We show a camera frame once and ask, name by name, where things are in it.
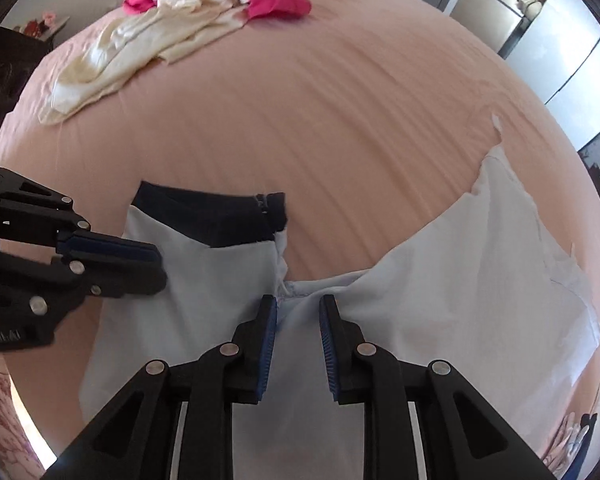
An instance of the black waistband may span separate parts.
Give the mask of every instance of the black waistband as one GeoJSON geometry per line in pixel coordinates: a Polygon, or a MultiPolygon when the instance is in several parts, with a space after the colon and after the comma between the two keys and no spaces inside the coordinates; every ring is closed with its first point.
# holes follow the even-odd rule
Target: black waistband
{"type": "Polygon", "coordinates": [[[228,196],[142,182],[133,205],[210,247],[273,240],[286,226],[285,194],[228,196]]]}

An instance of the red and white patterned cloth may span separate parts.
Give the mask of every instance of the red and white patterned cloth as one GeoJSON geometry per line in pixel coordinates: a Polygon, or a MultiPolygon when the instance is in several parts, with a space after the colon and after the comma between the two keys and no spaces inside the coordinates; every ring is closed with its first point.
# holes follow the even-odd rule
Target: red and white patterned cloth
{"type": "Polygon", "coordinates": [[[16,414],[11,400],[11,379],[1,355],[0,465],[11,480],[37,480],[45,472],[16,414]]]}

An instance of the pink bedsheet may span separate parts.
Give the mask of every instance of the pink bedsheet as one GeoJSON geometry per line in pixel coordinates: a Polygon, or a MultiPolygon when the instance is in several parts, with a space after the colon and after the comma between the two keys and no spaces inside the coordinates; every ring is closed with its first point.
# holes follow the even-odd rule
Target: pink bedsheet
{"type": "MultiPolygon", "coordinates": [[[[573,245],[600,320],[600,200],[531,90],[419,0],[311,1],[304,20],[250,22],[173,66],[156,62],[63,124],[40,125],[58,70],[122,13],[112,12],[40,64],[0,133],[0,166],[73,197],[94,230],[115,235],[142,179],[282,190],[289,277],[312,280],[372,266],[470,190],[498,142],[495,113],[542,220],[567,252],[573,245]]],[[[56,452],[82,427],[77,392],[98,308],[71,314],[51,348],[7,356],[56,452]]],[[[574,409],[591,409],[599,382],[600,348],[574,409]]]]}

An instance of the white garment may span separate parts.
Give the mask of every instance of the white garment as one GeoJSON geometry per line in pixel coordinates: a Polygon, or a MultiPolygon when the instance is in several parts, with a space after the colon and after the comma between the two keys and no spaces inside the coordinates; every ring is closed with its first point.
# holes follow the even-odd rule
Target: white garment
{"type": "Polygon", "coordinates": [[[247,22],[249,0],[155,1],[147,12],[113,20],[62,69],[38,114],[41,123],[60,123],[116,92],[155,57],[175,62],[247,22]]]}
{"type": "Polygon", "coordinates": [[[269,386],[258,406],[234,405],[237,480],[360,478],[363,407],[328,389],[318,301],[398,359],[451,362],[536,452],[600,341],[586,277],[542,225],[501,146],[471,193],[369,270],[284,282],[275,242],[213,249],[131,207],[126,236],[154,243],[167,288],[105,302],[80,391],[86,420],[151,359],[200,357],[278,298],[269,386]]]}

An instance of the silver screw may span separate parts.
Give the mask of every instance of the silver screw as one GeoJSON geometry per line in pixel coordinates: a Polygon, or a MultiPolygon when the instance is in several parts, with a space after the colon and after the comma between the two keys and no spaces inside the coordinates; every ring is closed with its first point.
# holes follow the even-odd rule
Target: silver screw
{"type": "Polygon", "coordinates": [[[84,263],[74,260],[69,263],[69,268],[74,274],[82,274],[84,272],[84,263]]]}
{"type": "Polygon", "coordinates": [[[240,347],[235,343],[224,343],[220,347],[220,353],[222,355],[226,355],[227,357],[236,355],[239,351],[240,351],[240,347]]]}
{"type": "Polygon", "coordinates": [[[42,296],[32,296],[29,300],[29,306],[31,307],[31,311],[36,316],[44,316],[46,311],[49,310],[49,307],[46,305],[45,298],[42,296]]]}
{"type": "Polygon", "coordinates": [[[164,363],[162,361],[151,361],[144,367],[149,375],[158,375],[164,371],[164,363]]]}
{"type": "Polygon", "coordinates": [[[431,365],[431,369],[438,375],[448,375],[451,372],[451,366],[445,361],[436,361],[431,365]]]}
{"type": "Polygon", "coordinates": [[[376,345],[372,345],[371,343],[360,343],[358,345],[358,348],[356,348],[356,350],[358,350],[358,353],[360,355],[373,355],[376,353],[376,351],[378,351],[378,349],[376,348],[376,345]]]}

